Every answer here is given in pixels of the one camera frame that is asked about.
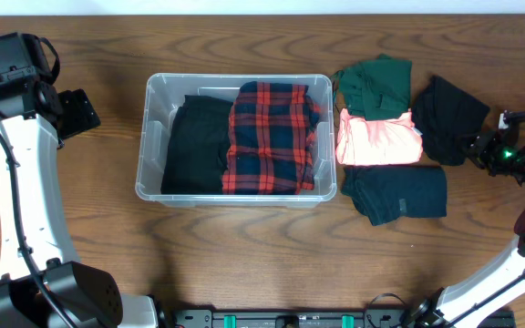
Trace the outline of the black garment with tag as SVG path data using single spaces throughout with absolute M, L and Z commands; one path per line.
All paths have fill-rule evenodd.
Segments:
M 412 106 L 423 150 L 430 159 L 446 166 L 465 162 L 464 138 L 481 131 L 488 113 L 489 106 L 440 76 L 430 78 Z

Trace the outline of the dark teal garment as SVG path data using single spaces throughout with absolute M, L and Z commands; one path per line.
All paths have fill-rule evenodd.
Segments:
M 401 217 L 438 219 L 447 215 L 448 184 L 441 167 L 347 166 L 344 172 L 341 192 L 374 226 Z

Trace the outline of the dark green garment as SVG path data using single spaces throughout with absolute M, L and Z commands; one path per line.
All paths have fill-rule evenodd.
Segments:
M 381 54 L 331 76 L 333 98 L 343 96 L 350 116 L 378 121 L 400 118 L 408 112 L 412 62 Z

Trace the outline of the pink shirt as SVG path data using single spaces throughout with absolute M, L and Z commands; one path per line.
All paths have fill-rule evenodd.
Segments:
M 365 120 L 339 114 L 335 157 L 346 166 L 403 165 L 419 162 L 423 152 L 421 133 L 410 111 L 399 118 Z

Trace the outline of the clear plastic storage bin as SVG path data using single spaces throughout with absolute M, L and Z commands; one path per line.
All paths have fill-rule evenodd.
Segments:
M 314 189 L 297 195 L 183 195 L 160 191 L 172 123 L 186 96 L 234 100 L 247 82 L 286 83 L 308 86 L 307 94 L 321 109 L 313 151 Z M 135 191 L 146 201 L 169 207 L 276 206 L 313 208 L 331 200 L 337 192 L 333 85 L 325 75 L 222 75 L 157 73 L 146 85 L 144 116 L 139 146 Z

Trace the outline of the black pants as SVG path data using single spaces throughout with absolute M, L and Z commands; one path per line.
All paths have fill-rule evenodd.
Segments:
M 222 193 L 231 108 L 232 102 L 216 97 L 185 97 L 172 123 L 163 194 Z

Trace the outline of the red navy plaid cloth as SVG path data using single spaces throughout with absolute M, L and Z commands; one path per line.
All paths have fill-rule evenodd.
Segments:
M 321 109 L 308 86 L 252 81 L 229 116 L 227 195 L 297 195 L 314 188 L 313 145 Z

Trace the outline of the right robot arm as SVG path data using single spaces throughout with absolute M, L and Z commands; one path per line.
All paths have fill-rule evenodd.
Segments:
M 437 291 L 412 310 L 402 327 L 479 326 L 487 317 L 525 293 L 525 210 L 514 239 L 497 257 L 465 281 Z

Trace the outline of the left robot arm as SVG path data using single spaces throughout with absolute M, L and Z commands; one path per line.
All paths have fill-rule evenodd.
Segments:
M 83 90 L 55 89 L 53 51 L 43 37 L 0 36 L 0 327 L 157 327 L 152 298 L 122 293 L 71 240 L 57 153 L 100 120 Z

